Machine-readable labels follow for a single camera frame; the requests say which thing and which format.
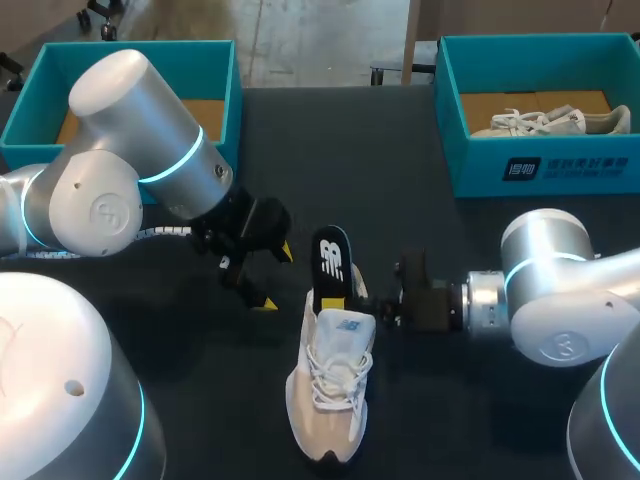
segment screw hole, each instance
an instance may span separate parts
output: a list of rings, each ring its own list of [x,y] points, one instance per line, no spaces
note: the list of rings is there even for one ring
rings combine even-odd
[[[64,384],[64,389],[72,397],[81,397],[84,395],[84,387],[77,380],[69,380]]]

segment blue led ring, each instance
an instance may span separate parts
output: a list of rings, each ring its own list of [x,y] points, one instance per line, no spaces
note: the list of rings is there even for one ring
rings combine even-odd
[[[562,252],[554,252],[549,257],[545,257],[545,259],[546,258],[564,258],[564,259],[567,259],[567,260],[574,260],[576,262],[585,262],[586,261],[586,259],[582,258],[579,255],[574,255],[573,253],[562,253]],[[509,286],[509,282],[511,281],[511,279],[514,277],[514,275],[516,273],[518,273],[524,267],[527,267],[527,266],[531,265],[532,263],[535,263],[538,260],[540,260],[539,257],[527,258],[526,260],[521,261],[519,264],[517,264],[515,267],[513,267],[511,269],[511,271],[507,274],[507,276],[506,276],[506,278],[504,280],[504,291],[505,292],[507,291],[507,287]]]
[[[29,225],[27,224],[27,216],[24,211],[25,201],[27,199],[27,191],[29,190],[29,187],[31,187],[31,184],[33,183],[33,181],[36,178],[38,178],[38,175],[40,175],[42,172],[44,172],[44,168],[40,170],[38,173],[36,173],[33,177],[31,177],[25,184],[24,188],[22,189],[22,195],[20,196],[20,211],[22,213],[22,223],[24,224],[24,228],[27,230],[27,232],[29,232],[29,235],[31,235],[31,238],[33,238],[36,242],[38,242],[44,248],[50,248],[48,245],[45,245],[40,240],[38,240],[38,237],[36,237],[33,234],[31,229],[29,228]]]
[[[629,451],[627,446],[624,444],[624,442],[622,441],[622,438],[620,438],[620,435],[616,430],[615,425],[613,424],[613,420],[611,419],[611,415],[609,414],[609,407],[607,406],[607,397],[604,393],[604,385],[605,385],[604,382],[605,382],[605,376],[607,374],[607,367],[609,367],[609,361],[611,360],[611,357],[613,357],[613,354],[616,351],[616,348],[618,348],[618,345],[616,345],[613,348],[613,351],[609,354],[609,356],[604,362],[604,366],[602,367],[602,374],[600,375],[600,401],[602,402],[602,411],[604,412],[604,419],[607,422],[607,426],[609,427],[609,431],[611,431],[611,435],[613,436],[613,439],[618,444],[618,448],[620,448],[620,451],[624,454],[625,457],[627,457],[627,460],[631,462],[631,465],[633,465],[635,469],[640,472],[640,463],[638,463],[638,461],[635,459],[633,454]]]
[[[198,148],[200,147],[200,144],[202,143],[203,138],[204,138],[204,131],[202,130],[202,127],[200,127],[200,131],[198,132],[198,138],[196,139],[193,146],[189,149],[189,151],[184,155],[184,157],[182,157],[180,160],[174,163],[171,167],[167,168],[165,171],[160,172],[159,174],[154,175],[153,177],[141,178],[140,180],[138,180],[138,182],[139,183],[157,182],[158,180],[171,175],[173,172],[179,169],[182,165],[187,163],[189,159],[193,156],[193,154],[196,153],[196,150],[198,150]]]
[[[131,465],[133,461],[133,457],[136,456],[136,452],[138,451],[138,447],[140,446],[140,440],[142,440],[142,431],[144,430],[144,393],[142,392],[142,385],[138,382],[138,388],[140,389],[140,426],[138,427],[138,435],[136,436],[136,441],[133,444],[133,448],[131,449],[131,453],[127,457],[127,460],[122,465],[122,468],[118,472],[118,474],[113,477],[113,480],[120,480],[124,474],[127,472],[127,469]]]

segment n logo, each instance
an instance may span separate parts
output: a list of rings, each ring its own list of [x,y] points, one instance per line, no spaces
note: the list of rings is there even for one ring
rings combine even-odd
[[[335,243],[322,240],[320,242],[320,256],[324,259],[322,271],[343,282],[340,247]]]

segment new balance logo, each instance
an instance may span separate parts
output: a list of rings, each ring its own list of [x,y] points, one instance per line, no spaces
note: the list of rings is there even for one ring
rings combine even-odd
[[[356,322],[354,320],[343,320],[336,328],[339,330],[349,330],[350,332],[355,332],[359,326],[360,322]]]
[[[320,242],[320,255],[324,259],[322,271],[337,278],[341,282],[342,278],[342,256],[340,255],[340,247],[335,243],[329,243],[327,240]]]

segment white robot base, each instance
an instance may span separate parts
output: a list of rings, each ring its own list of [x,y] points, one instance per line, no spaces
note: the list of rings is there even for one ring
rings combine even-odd
[[[0,478],[161,480],[160,422],[98,311],[39,275],[0,292]]]

